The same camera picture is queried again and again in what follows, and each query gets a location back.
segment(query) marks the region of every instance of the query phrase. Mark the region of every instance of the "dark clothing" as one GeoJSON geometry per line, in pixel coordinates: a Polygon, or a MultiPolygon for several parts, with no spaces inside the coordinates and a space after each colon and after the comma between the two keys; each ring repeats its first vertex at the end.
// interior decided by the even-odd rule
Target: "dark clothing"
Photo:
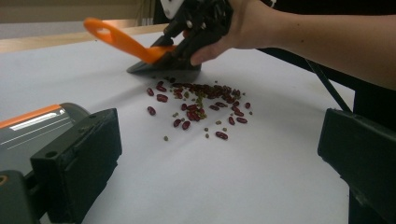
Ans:
{"type": "MultiPolygon", "coordinates": [[[[275,8],[297,14],[323,15],[390,15],[396,14],[394,0],[277,0],[275,8]]],[[[305,59],[280,49],[263,49],[277,58],[311,70],[305,59]]],[[[396,132],[396,91],[376,85],[322,66],[329,79],[355,91],[353,112],[382,124],[396,132]]],[[[349,192],[349,224],[387,223],[370,207],[362,207],[349,192]]]]}

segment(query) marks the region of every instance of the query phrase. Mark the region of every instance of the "white table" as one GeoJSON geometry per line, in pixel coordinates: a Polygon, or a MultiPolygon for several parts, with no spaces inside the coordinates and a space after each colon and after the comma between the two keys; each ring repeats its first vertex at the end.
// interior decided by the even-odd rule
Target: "white table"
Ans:
{"type": "MultiPolygon", "coordinates": [[[[135,38],[149,46],[159,35],[135,38]]],[[[92,113],[118,109],[123,154],[84,223],[347,223],[347,184],[317,154],[325,110],[338,106],[314,74],[236,49],[199,76],[158,72],[217,81],[252,104],[248,124],[232,127],[229,109],[207,109],[208,119],[182,131],[172,126],[182,102],[150,98],[146,88],[160,79],[128,74],[137,62],[100,41],[0,54],[0,120],[66,102],[92,113]],[[222,127],[228,141],[213,134],[222,127]]],[[[336,88],[351,105],[353,91],[336,88]]]]}

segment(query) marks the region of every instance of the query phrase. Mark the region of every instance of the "orange plastic handle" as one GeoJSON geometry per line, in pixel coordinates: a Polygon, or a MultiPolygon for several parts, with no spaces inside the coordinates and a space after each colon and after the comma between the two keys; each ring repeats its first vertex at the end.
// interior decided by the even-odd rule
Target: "orange plastic handle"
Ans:
{"type": "Polygon", "coordinates": [[[140,58],[145,63],[157,62],[166,51],[172,51],[176,46],[151,47],[146,49],[133,38],[123,33],[114,26],[95,18],[87,18],[84,21],[85,29],[98,39],[107,44],[130,53],[140,58]]]}

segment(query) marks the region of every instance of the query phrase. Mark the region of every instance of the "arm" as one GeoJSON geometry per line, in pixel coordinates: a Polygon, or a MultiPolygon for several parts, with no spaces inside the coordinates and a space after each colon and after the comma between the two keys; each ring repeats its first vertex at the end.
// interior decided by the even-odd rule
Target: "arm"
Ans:
{"type": "Polygon", "coordinates": [[[191,57],[197,64],[230,48],[280,48],[353,77],[396,90],[396,15],[316,16],[231,1],[233,24],[218,43],[191,57]]]}

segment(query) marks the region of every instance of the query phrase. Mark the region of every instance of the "hand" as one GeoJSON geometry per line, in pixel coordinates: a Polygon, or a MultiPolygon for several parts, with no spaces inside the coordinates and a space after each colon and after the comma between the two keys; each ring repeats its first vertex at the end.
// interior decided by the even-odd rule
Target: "hand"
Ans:
{"type": "Polygon", "coordinates": [[[230,0],[230,4],[233,18],[229,33],[218,42],[197,50],[191,56],[192,65],[215,59],[227,49],[257,49],[271,45],[279,13],[259,0],[230,0]]]}

